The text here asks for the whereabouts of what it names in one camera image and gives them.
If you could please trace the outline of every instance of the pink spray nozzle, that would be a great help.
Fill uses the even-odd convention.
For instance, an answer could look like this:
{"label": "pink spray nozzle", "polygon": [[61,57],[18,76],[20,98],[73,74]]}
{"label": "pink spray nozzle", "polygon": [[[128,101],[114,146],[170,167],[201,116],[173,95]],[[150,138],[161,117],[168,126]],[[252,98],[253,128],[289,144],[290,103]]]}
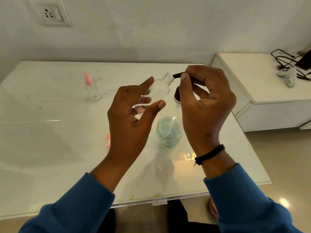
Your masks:
{"label": "pink spray nozzle", "polygon": [[85,80],[86,85],[92,86],[93,80],[88,74],[84,74],[84,80]]}

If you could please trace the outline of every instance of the black thread wristband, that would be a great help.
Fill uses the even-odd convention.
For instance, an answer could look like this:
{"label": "black thread wristband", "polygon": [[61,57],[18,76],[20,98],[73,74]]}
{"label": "black thread wristband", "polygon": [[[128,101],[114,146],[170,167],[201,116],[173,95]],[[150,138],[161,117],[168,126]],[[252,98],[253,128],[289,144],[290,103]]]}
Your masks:
{"label": "black thread wristband", "polygon": [[225,147],[223,144],[221,144],[221,145],[217,146],[215,149],[213,149],[211,152],[208,152],[207,154],[202,155],[200,157],[195,157],[194,158],[195,164],[201,165],[204,160],[208,160],[208,159],[218,155],[220,152],[222,152],[224,150],[225,150]]}

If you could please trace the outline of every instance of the white table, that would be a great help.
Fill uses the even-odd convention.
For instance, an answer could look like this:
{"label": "white table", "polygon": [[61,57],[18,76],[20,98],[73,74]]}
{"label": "white table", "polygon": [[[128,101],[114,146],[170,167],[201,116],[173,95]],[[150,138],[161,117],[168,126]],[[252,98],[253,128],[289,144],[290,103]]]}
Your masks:
{"label": "white table", "polygon": [[212,66],[228,78],[237,97],[232,112],[244,132],[311,128],[311,81],[296,79],[295,87],[287,87],[270,54],[217,53]]}
{"label": "white table", "polygon": [[[188,64],[23,61],[0,85],[0,216],[35,215],[60,198],[107,154],[107,110],[120,86],[182,72]],[[88,73],[102,99],[88,99]],[[179,79],[165,98],[173,103]],[[115,190],[115,207],[207,195],[186,136],[172,149],[153,124],[145,149]],[[256,184],[271,183],[233,114],[220,140]]]}

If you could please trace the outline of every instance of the electrical outlet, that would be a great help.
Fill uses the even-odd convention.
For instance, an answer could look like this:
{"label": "electrical outlet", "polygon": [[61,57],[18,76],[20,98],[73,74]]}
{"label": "electrical outlet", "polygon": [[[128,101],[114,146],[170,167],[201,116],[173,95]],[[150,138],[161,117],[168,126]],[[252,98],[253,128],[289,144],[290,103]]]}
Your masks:
{"label": "electrical outlet", "polygon": [[28,1],[39,23],[50,26],[72,26],[61,0]]}

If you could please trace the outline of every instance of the black pants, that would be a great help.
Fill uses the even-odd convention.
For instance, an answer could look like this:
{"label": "black pants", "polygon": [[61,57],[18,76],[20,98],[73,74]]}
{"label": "black pants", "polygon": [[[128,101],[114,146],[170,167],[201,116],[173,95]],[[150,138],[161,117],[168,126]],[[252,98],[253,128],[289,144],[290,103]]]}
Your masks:
{"label": "black pants", "polygon": [[[167,202],[167,225],[169,233],[175,232],[208,232],[219,233],[218,225],[189,222],[188,214],[180,200],[169,200]],[[105,219],[101,223],[97,233],[115,233],[116,231],[116,214],[111,208]]]}

